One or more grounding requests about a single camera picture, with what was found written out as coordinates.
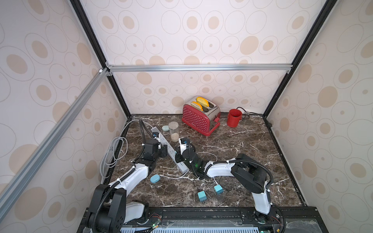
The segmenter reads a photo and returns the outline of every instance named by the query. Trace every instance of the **cable tie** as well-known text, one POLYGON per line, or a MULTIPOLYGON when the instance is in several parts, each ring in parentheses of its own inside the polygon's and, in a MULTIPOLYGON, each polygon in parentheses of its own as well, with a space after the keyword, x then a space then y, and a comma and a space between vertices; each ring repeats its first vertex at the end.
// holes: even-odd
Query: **cable tie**
POLYGON ((117 178, 117 181, 119 181, 120 185, 122 184, 122 181, 120 180, 120 178, 117 178))

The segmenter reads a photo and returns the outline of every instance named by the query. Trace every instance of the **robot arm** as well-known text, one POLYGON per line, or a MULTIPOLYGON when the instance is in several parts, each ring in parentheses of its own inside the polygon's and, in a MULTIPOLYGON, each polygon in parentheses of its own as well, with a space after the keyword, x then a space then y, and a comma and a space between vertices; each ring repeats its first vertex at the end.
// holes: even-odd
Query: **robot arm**
POLYGON ((140 223, 148 220, 149 205, 140 201, 126 204, 126 197, 155 169, 157 160, 167 156, 167 148, 161 146, 158 133, 154 132, 153 137, 143 144, 143 153, 128 172, 109 185, 96 187, 84 221, 84 225, 91 228, 93 233, 117 233, 123 223, 133 219, 140 223))
POLYGON ((236 158, 221 162, 202 161, 191 148, 188 138, 179 138, 179 143, 178 160, 183 161, 197 177, 234 176, 252 193, 255 209, 264 215, 269 213, 272 204, 269 186, 273 182, 273 176, 267 168, 245 154, 238 154, 236 158), (270 184, 266 181, 267 173, 271 179, 270 184))

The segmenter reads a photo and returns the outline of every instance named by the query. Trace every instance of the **vent grille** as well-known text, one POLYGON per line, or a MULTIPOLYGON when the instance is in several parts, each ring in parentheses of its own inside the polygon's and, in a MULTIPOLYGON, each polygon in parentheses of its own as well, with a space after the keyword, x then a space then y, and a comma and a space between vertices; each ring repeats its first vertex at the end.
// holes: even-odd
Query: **vent grille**
MULTIPOLYGON (((122 228, 121 233, 134 233, 140 228, 122 228)), ((186 227, 170 227, 168 229, 156 228, 152 233, 259 233, 257 227, 199 227, 199 228, 186 228, 186 227)))
POLYGON ((183 109, 183 118, 204 132, 208 132, 208 129, 210 128, 210 122, 207 121, 206 117, 201 117, 193 110, 191 111, 186 107, 183 109))

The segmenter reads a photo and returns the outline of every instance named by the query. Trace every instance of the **white cable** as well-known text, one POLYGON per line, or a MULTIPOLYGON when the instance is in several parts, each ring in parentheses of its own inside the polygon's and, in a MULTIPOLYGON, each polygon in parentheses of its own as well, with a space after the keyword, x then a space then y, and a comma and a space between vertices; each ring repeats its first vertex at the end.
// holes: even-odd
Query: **white cable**
MULTIPOLYGON (((131 122, 138 122, 138 121, 139 121, 139 120, 132 120, 132 121, 128 122, 128 123, 123 127, 123 129, 122 129, 120 135, 122 135, 122 133, 124 132, 124 130, 127 128, 127 126, 129 126, 129 124, 130 124, 131 122)), ((147 123, 147 122, 144 122, 144 123, 147 124, 147 125, 149 125, 150 127, 153 128, 153 126, 152 126, 151 124, 149 124, 149 123, 147 123)), ((112 167, 114 167, 114 166, 116 165, 116 163, 118 162, 118 160, 120 160, 121 158, 123 158, 123 157, 127 154, 127 151, 128 151, 128 141, 127 141, 127 139, 126 139, 125 137, 121 137, 120 135, 117 136, 117 137, 114 137, 114 138, 112 139, 112 141, 111 141, 110 144, 109 144, 109 148, 106 150, 105 155, 104 155, 104 157, 103 157, 102 160, 101 160, 101 163, 100 163, 100 174, 101 174, 101 177, 102 177, 102 178, 101 178, 101 183, 103 183, 104 180, 105 180, 106 178, 109 177, 109 176, 105 176, 105 175, 104 175, 105 167, 106 167, 106 166, 107 166, 108 168, 112 168, 112 167), (114 151, 115 151, 115 149, 114 149, 114 145, 118 145, 119 141, 122 142, 122 146, 120 147, 119 153, 122 151, 122 148, 123 148, 123 145, 124 145, 124 141, 126 141, 126 151, 124 152, 124 154, 123 154, 121 157, 119 157, 119 158, 115 158, 115 155, 114 155, 114 151), (114 161, 113 161, 112 163, 107 163, 106 161, 107 161, 107 157, 108 157, 110 151, 112 151, 112 158, 114 158, 114 161)))
POLYGON ((215 181, 216 185, 218 185, 218 182, 215 180, 215 177, 213 177, 213 178, 214 178, 214 181, 215 181))
POLYGON ((182 175, 182 176, 179 176, 179 177, 176 177, 176 178, 174 178, 174 177, 168 177, 168 176, 165 176, 165 175, 159 175, 159 176, 161 176, 161 177, 166 177, 166 178, 169 178, 169 179, 180 179, 180 178, 182 178, 182 177, 184 177, 186 174, 188 173, 188 171, 186 171, 185 173, 184 173, 184 175, 182 175))
POLYGON ((217 161, 217 156, 216 155, 214 155, 213 153, 210 153, 210 152, 198 152, 197 154, 201 154, 201 153, 205 153, 205 154, 212 154, 213 156, 215 156, 215 158, 216 158, 216 161, 217 161))

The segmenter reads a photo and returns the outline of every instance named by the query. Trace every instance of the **patterned wallpaper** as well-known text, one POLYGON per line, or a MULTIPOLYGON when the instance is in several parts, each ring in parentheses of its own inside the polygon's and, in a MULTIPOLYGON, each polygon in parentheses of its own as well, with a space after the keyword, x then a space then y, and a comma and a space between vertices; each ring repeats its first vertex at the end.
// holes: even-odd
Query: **patterned wallpaper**
MULTIPOLYGON (((64 0, 0 2, 0 193, 99 64, 64 0)), ((76 232, 97 167, 125 117, 102 82, 0 224, 0 232, 76 232)))
POLYGON ((0 224, 0 233, 75 233, 101 183, 100 161, 125 123, 103 81, 0 224))
POLYGON ((131 113, 180 114, 196 95, 221 111, 242 106, 263 113, 284 70, 213 72, 117 72, 114 74, 131 113))
POLYGON ((98 71, 64 0, 0 3, 0 192, 98 71))
POLYGON ((81 0, 110 64, 291 63, 325 0, 81 0))
POLYGON ((330 233, 373 232, 373 1, 341 1, 269 116, 330 233))
MULTIPOLYGON (((110 64, 291 63, 321 0, 81 1, 110 64)), ((131 113, 181 113, 202 95, 263 113, 285 71, 117 73, 131 113)))

